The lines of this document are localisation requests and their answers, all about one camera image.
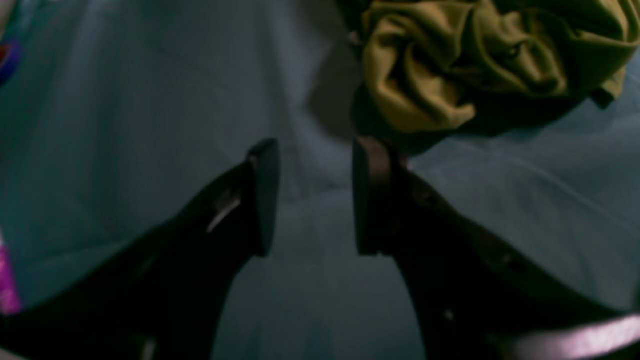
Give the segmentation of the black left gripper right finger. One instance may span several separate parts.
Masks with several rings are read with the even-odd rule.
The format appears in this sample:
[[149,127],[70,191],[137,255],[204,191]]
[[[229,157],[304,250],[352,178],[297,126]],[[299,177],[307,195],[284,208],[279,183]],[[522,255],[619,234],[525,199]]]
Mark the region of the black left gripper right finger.
[[375,137],[352,148],[357,248],[394,259],[429,360],[637,360],[639,313],[569,289]]

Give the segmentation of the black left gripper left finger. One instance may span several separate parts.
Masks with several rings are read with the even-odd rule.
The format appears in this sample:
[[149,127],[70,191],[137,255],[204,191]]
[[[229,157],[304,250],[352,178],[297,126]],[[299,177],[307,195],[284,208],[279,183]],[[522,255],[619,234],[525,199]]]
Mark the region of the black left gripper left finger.
[[1,317],[19,360],[208,360],[237,273],[271,248],[279,142],[264,139],[174,218],[57,296]]

